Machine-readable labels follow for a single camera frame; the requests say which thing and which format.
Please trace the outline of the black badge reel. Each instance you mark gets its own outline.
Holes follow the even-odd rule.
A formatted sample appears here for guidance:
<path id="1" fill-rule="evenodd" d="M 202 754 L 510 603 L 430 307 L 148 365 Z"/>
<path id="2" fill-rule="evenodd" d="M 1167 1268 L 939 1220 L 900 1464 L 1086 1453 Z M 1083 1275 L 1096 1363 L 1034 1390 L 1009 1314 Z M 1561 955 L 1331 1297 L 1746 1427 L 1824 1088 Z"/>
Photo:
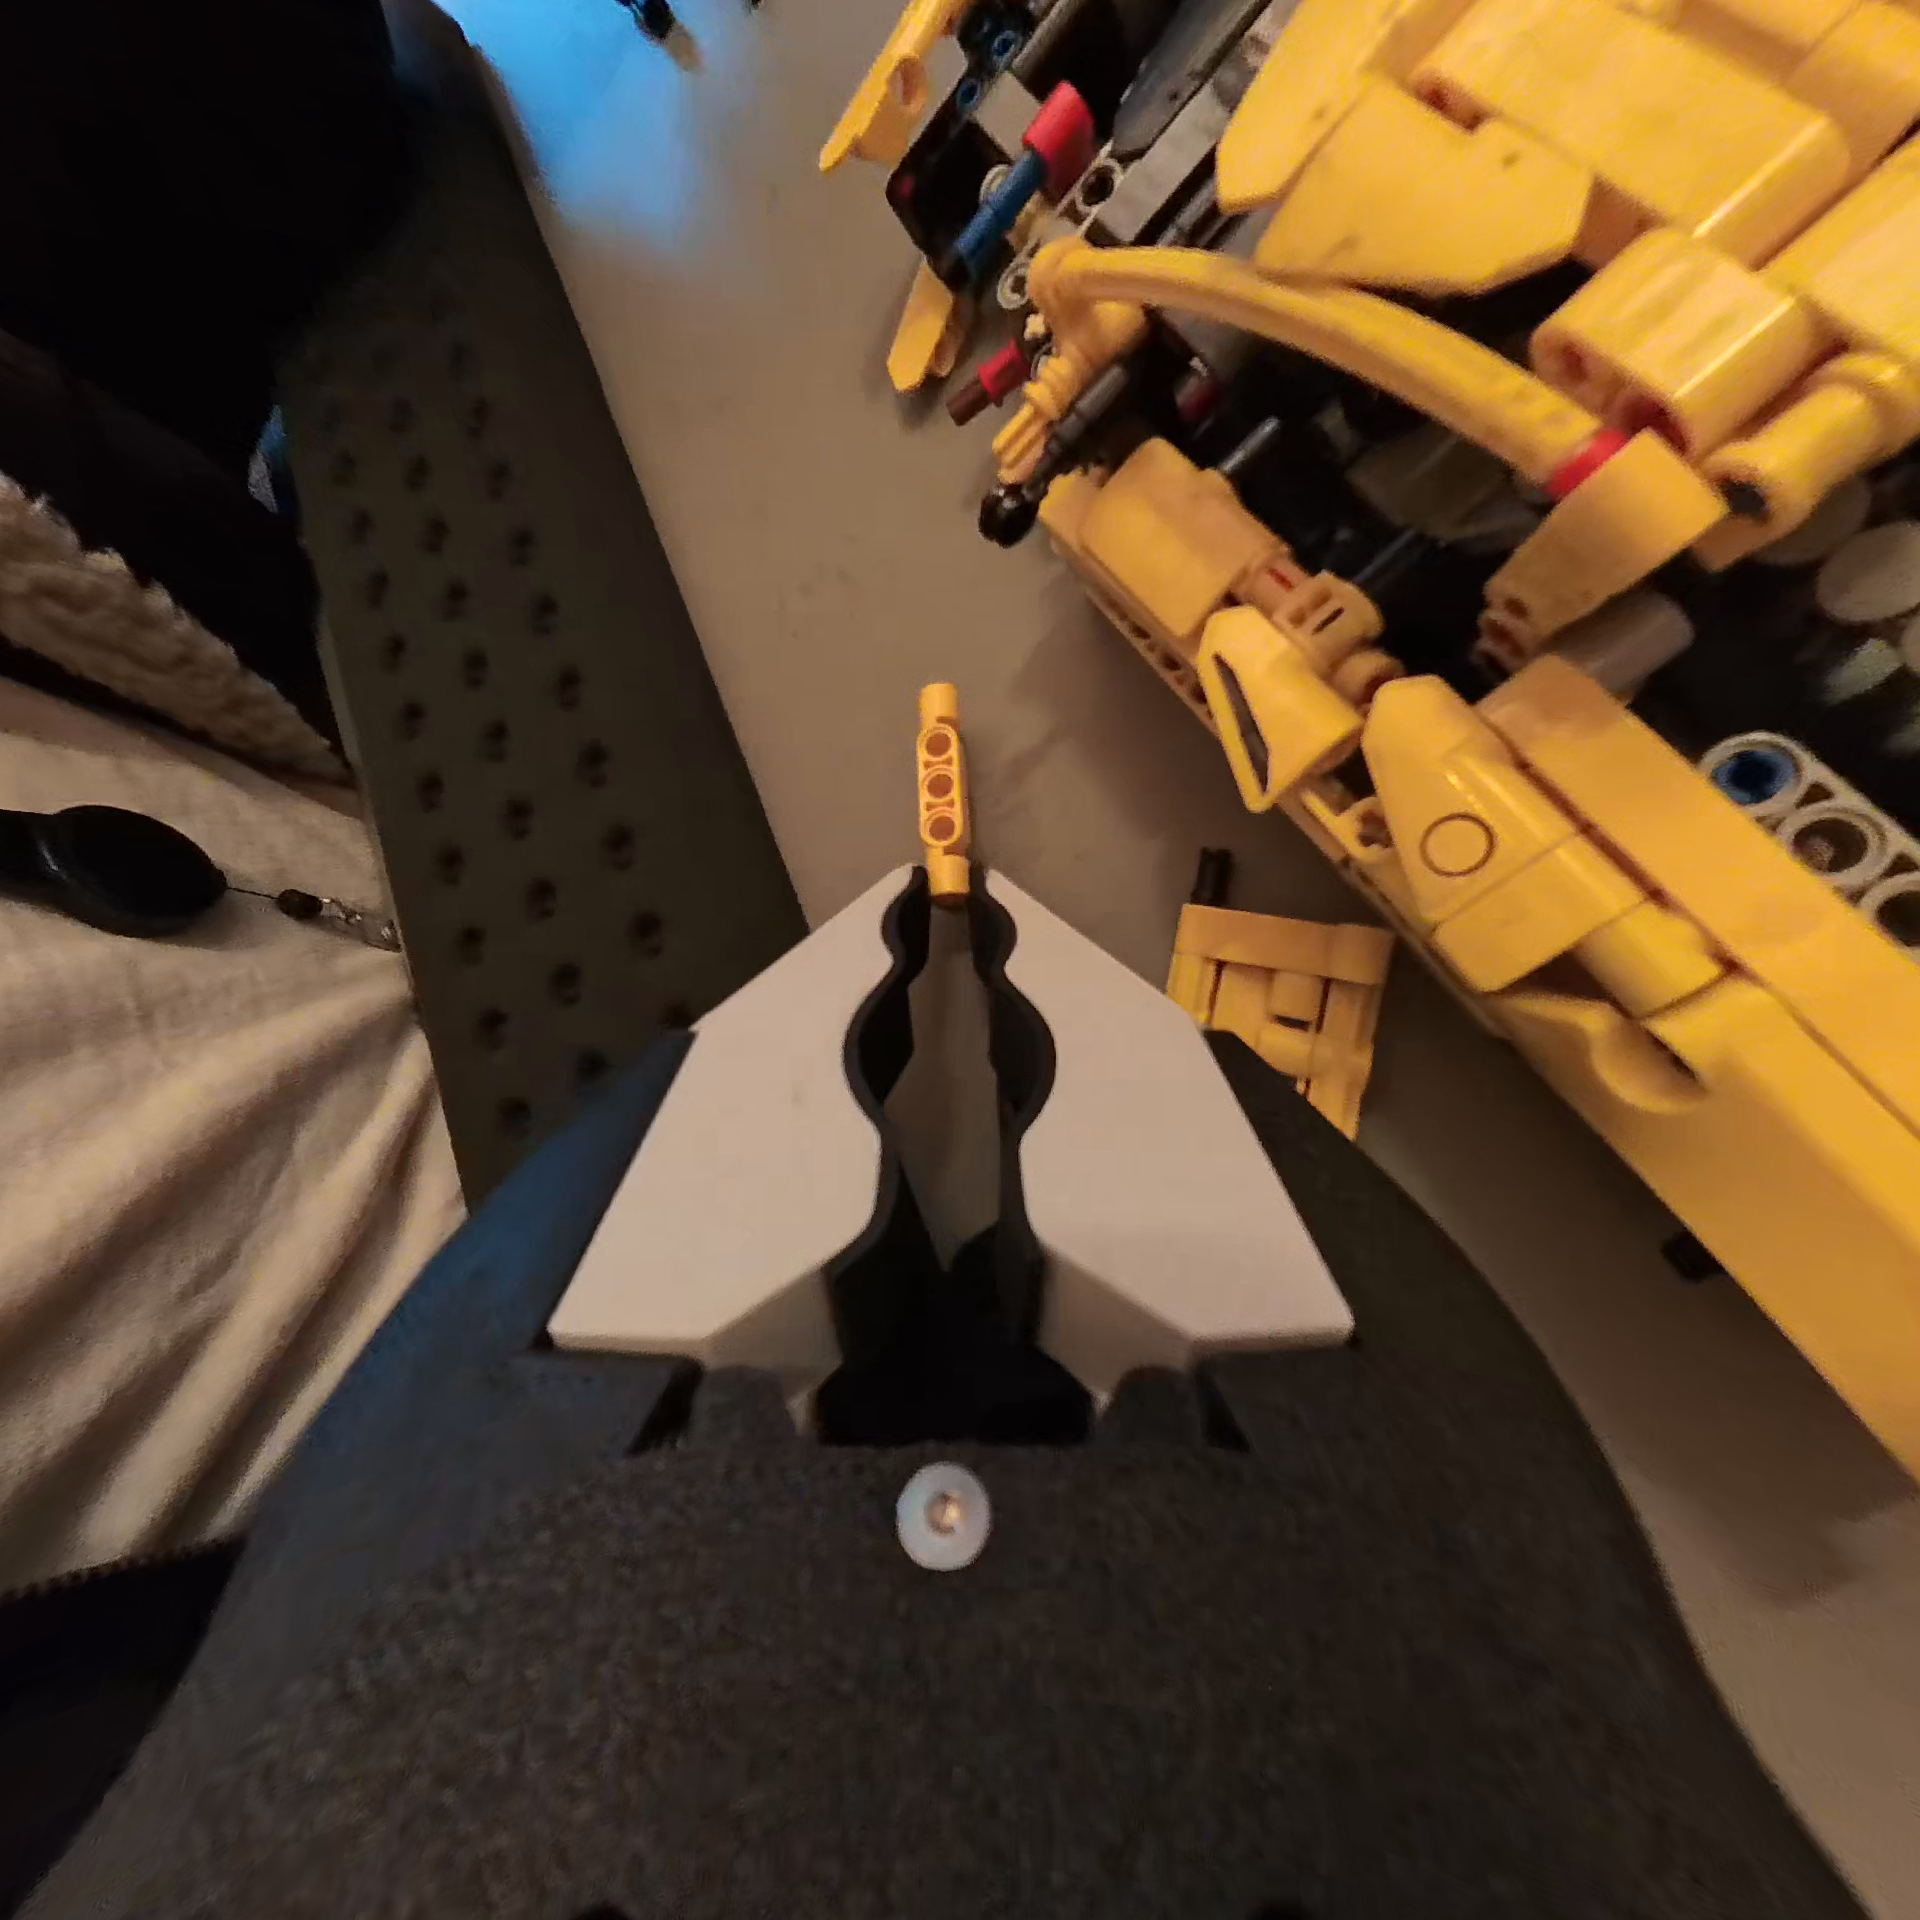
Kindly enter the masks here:
<path id="1" fill-rule="evenodd" d="M 403 954 L 398 921 L 302 888 L 236 882 L 186 833 L 126 806 L 2 811 L 2 899 L 140 942 L 171 942 L 254 904 L 298 929 L 324 931 L 377 954 Z"/>

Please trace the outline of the yellow brick with blue pins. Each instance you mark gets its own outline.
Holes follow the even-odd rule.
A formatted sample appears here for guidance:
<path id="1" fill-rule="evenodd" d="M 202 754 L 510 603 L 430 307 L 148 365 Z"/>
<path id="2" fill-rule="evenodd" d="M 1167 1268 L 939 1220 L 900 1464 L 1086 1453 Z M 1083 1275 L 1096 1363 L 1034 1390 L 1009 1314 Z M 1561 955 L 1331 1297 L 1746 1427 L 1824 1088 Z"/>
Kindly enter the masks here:
<path id="1" fill-rule="evenodd" d="M 1172 932 L 1171 997 L 1246 1044 L 1344 1138 L 1360 1131 L 1396 938 L 1233 906 L 1233 852 L 1202 848 Z"/>

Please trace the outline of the white shirt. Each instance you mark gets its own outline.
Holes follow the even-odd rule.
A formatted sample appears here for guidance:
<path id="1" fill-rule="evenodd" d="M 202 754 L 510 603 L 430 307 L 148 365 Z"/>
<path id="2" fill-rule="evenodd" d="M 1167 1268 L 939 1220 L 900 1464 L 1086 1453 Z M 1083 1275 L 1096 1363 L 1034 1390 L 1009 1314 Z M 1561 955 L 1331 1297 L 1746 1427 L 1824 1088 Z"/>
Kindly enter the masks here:
<path id="1" fill-rule="evenodd" d="M 414 984 L 300 925 L 387 907 L 358 803 L 6 681 L 2 800 L 184 830 L 239 884 L 140 942 L 2 929 L 2 1579 L 236 1533 L 465 1220 Z"/>

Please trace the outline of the grey desk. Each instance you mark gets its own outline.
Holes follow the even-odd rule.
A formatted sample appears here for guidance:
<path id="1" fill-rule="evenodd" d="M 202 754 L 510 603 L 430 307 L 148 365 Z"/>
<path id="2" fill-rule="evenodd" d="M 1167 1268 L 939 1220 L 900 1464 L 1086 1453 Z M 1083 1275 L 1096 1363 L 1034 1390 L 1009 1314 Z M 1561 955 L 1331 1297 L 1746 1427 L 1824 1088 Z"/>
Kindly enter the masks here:
<path id="1" fill-rule="evenodd" d="M 962 696 L 976 844 L 1155 988 L 1201 848 L 1235 896 L 1369 912 L 1046 544 L 976 536 L 988 437 L 884 373 L 914 257 L 819 152 L 899 4 L 459 3 L 807 921 L 914 848 L 919 689 Z M 1595 1428 L 1719 1692 L 1874 1915 L 1916 1915 L 1916 1485 L 1664 1208 L 1407 954 L 1360 1146 Z"/>

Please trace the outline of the yellow connector brick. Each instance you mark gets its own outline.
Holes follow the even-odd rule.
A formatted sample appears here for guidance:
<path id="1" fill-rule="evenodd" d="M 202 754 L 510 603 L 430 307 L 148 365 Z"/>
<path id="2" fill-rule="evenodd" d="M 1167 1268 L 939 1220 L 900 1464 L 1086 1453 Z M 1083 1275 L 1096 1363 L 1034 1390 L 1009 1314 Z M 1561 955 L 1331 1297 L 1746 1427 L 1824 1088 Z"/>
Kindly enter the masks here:
<path id="1" fill-rule="evenodd" d="M 962 906 L 972 889 L 972 800 L 961 715 L 953 684 L 934 681 L 919 691 L 919 851 L 928 896 L 943 907 Z"/>

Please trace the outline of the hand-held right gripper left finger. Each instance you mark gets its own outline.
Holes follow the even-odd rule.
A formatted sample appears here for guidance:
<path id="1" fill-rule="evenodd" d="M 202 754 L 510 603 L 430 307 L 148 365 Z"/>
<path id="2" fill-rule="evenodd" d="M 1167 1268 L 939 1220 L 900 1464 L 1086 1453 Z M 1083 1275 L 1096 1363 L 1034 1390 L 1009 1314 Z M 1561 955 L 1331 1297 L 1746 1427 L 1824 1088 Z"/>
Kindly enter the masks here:
<path id="1" fill-rule="evenodd" d="M 888 912 L 922 884 L 922 869 L 882 874 L 691 1029 L 547 1322 L 558 1352 L 754 1369 L 809 1424 L 844 1357 L 827 1267 L 881 1197 L 848 1035 L 897 966 Z"/>

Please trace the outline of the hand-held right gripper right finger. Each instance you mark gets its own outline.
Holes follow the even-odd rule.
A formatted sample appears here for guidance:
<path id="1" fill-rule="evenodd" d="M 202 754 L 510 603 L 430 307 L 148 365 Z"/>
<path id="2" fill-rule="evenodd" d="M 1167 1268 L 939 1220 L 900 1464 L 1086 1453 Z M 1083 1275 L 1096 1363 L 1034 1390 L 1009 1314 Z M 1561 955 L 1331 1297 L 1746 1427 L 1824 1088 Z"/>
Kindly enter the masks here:
<path id="1" fill-rule="evenodd" d="M 1350 1342 L 1353 1308 L 1202 1029 L 1000 874 L 974 875 L 967 936 L 1011 1339 L 1096 1410 L 1138 1373 Z"/>

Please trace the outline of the dark perforated panel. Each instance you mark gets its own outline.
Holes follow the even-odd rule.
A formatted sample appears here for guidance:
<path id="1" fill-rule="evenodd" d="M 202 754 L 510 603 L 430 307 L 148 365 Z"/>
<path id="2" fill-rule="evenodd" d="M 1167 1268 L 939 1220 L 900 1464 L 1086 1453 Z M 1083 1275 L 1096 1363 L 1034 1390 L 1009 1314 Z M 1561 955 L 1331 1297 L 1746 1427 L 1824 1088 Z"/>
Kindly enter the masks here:
<path id="1" fill-rule="evenodd" d="M 807 925 L 505 145 L 444 106 L 418 131 L 279 410 L 479 1205 Z"/>

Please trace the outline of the yellow toy brick car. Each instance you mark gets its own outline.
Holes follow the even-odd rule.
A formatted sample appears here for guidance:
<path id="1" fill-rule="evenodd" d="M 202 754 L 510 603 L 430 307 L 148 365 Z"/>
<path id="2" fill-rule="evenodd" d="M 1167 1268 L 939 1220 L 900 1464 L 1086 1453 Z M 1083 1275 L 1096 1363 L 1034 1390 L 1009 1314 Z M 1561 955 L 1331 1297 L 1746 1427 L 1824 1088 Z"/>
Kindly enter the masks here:
<path id="1" fill-rule="evenodd" d="M 1916 1474 L 1916 4 L 904 4 L 888 373 Z"/>

